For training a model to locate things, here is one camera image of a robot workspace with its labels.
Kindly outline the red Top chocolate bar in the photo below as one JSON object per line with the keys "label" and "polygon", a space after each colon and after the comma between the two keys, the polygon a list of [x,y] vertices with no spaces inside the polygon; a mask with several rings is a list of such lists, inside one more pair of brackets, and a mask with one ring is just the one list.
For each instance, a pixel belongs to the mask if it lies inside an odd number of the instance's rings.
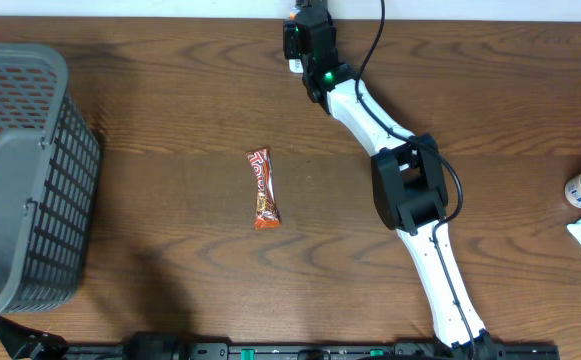
{"label": "red Top chocolate bar", "polygon": [[281,220],[274,194],[270,148],[259,148],[246,155],[257,185],[254,226],[257,230],[278,228]]}

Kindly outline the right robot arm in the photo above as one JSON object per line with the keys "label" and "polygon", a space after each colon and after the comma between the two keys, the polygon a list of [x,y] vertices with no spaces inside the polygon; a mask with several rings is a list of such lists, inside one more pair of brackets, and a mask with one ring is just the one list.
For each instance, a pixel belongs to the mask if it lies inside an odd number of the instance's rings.
{"label": "right robot arm", "polygon": [[438,355],[502,359],[474,310],[450,244],[445,179],[459,177],[429,134],[397,123],[369,93],[363,71],[339,58],[337,28],[323,1],[301,0],[283,25],[283,51],[310,99],[343,124],[370,157],[373,201],[383,224],[406,246],[432,313]]}

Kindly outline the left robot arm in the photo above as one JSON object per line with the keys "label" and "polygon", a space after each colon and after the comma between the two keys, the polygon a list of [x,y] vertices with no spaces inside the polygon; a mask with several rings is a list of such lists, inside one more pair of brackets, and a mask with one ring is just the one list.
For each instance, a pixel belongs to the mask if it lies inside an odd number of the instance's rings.
{"label": "left robot arm", "polygon": [[62,337],[22,326],[1,315],[0,342],[11,359],[61,360],[69,349]]}

